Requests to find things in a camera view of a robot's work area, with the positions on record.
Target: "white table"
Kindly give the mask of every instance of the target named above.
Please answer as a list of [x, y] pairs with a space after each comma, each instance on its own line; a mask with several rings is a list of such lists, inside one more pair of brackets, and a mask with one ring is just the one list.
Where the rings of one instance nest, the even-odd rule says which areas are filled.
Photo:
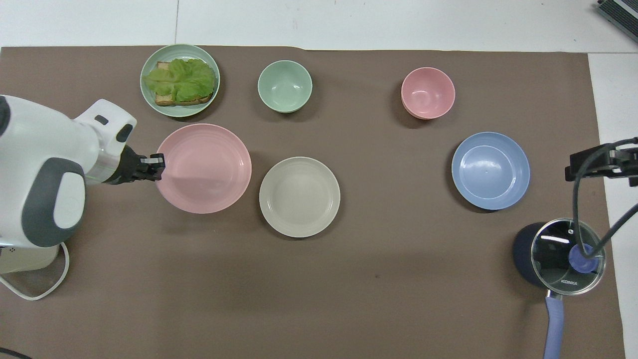
[[[638, 43], [597, 14], [595, 1], [0, 2], [0, 47], [171, 43], [585, 52], [590, 59], [600, 142], [638, 135]], [[610, 222], [638, 202], [638, 189], [630, 188], [625, 179], [605, 180], [605, 192]], [[635, 233], [638, 218], [613, 239], [628, 359], [638, 359]]]

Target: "plate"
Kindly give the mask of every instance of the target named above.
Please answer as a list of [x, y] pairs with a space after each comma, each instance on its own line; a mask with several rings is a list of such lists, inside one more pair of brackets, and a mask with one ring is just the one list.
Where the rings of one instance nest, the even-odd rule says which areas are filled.
[[[212, 72], [215, 74], [215, 85], [212, 90], [212, 97], [208, 102], [190, 106], [158, 106], [155, 104], [155, 92], [151, 91], [148, 86], [146, 86], [142, 77], [148, 75], [151, 70], [156, 68], [158, 61], [171, 62], [174, 59], [200, 59], [211, 67]], [[192, 116], [208, 107], [217, 96], [217, 92], [219, 92], [220, 80], [219, 67], [208, 52], [194, 45], [178, 43], [176, 45], [162, 47], [160, 50], [157, 50], [153, 55], [151, 55], [148, 60], [146, 60], [146, 63], [144, 63], [144, 67], [142, 68], [142, 73], [140, 74], [140, 89], [142, 90], [144, 100], [146, 100], [146, 102], [157, 112], [166, 116], [179, 118]]]
[[502, 210], [523, 198], [530, 184], [530, 163], [511, 138], [480, 132], [456, 149], [452, 179], [470, 203], [485, 210]]
[[324, 230], [339, 210], [341, 192], [330, 169], [309, 157], [273, 166], [259, 189], [259, 205], [277, 232], [304, 238]]
[[231, 131], [208, 123], [184, 126], [159, 146], [166, 169], [159, 192], [180, 210], [214, 213], [246, 191], [252, 166], [244, 143]]

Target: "green plate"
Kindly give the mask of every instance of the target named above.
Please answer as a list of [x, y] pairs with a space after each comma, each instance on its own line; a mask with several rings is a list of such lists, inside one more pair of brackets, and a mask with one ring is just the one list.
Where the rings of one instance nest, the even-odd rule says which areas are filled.
[[[174, 59], [200, 59], [211, 67], [212, 72], [215, 74], [215, 85], [212, 90], [212, 97], [210, 101], [190, 106], [158, 106], [155, 104], [155, 92], [151, 91], [148, 86], [144, 84], [142, 77], [148, 75], [151, 70], [156, 68], [158, 61], [171, 62]], [[220, 82], [221, 77], [219, 76], [219, 67], [217, 67], [217, 63], [213, 60], [211, 55], [197, 46], [185, 43], [169, 45], [157, 50], [149, 57], [148, 60], [146, 60], [146, 63], [144, 63], [144, 67], [142, 68], [142, 73], [140, 74], [140, 89], [142, 90], [144, 100], [146, 100], [146, 102], [157, 112], [171, 117], [192, 116], [203, 111], [217, 96]]]

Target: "brown mat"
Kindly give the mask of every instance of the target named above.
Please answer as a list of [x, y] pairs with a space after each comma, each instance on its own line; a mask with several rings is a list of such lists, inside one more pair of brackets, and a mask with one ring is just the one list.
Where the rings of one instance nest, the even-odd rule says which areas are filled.
[[[140, 94], [140, 70], [158, 48], [4, 48], [0, 93], [73, 118], [106, 98], [138, 119], [129, 144], [148, 155], [185, 125]], [[527, 224], [571, 214], [563, 168], [598, 144], [586, 55], [204, 48], [222, 88], [188, 121], [244, 141], [246, 193], [192, 215], [154, 183], [91, 187], [66, 281], [34, 303], [0, 288], [0, 346], [35, 358], [542, 357], [545, 292], [516, 272], [512, 243]], [[278, 59], [302, 63], [315, 84], [291, 115], [256, 92]], [[440, 119], [401, 105], [401, 81], [420, 66], [456, 85]], [[516, 140], [532, 170], [521, 202], [492, 213], [469, 205], [450, 174], [455, 148], [481, 131]], [[332, 225], [299, 241], [270, 228], [257, 201], [266, 172], [292, 156], [325, 163], [342, 191]], [[582, 219], [602, 234], [602, 180], [581, 193]], [[598, 287], [565, 298], [564, 358], [624, 357], [609, 259]]]

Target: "purple handle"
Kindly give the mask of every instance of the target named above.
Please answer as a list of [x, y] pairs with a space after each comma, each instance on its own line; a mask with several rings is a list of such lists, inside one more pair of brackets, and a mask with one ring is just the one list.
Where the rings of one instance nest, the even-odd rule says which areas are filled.
[[547, 339], [545, 340], [545, 355], [543, 359], [558, 359], [560, 347], [563, 342], [563, 300], [552, 296], [545, 297], [549, 325], [547, 326]]

